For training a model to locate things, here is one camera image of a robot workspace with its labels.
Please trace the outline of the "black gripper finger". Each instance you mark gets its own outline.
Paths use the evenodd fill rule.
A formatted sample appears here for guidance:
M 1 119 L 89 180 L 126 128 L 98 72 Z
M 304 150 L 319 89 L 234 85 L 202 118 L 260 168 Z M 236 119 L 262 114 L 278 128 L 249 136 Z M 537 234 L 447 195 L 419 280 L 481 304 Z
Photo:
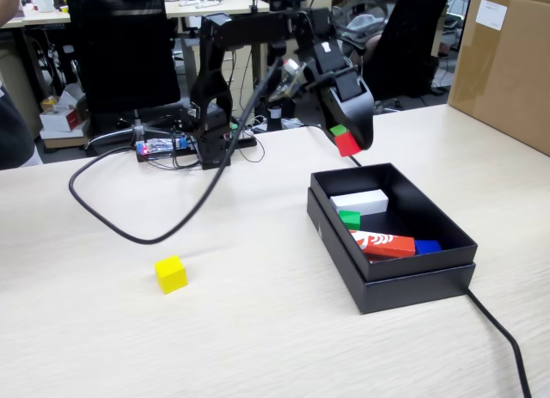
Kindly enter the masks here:
M 336 89 L 317 89 L 317 95 L 324 117 L 324 123 L 321 124 L 321 128 L 325 134 L 327 136 L 339 136 L 346 133 L 343 120 L 344 114 Z
M 361 93 L 340 103 L 340 123 L 351 133 L 360 150 L 373 143 L 373 96 L 367 86 Z

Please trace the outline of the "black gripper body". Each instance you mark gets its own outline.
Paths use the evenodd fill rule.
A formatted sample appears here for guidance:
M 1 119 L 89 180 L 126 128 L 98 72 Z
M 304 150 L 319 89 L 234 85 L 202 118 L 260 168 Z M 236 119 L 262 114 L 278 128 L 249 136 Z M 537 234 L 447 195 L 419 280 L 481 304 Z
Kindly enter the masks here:
M 349 101 L 366 92 L 357 68 L 349 64 L 337 42 L 317 42 L 309 55 L 307 82 L 313 87 L 335 89 L 340 101 Z

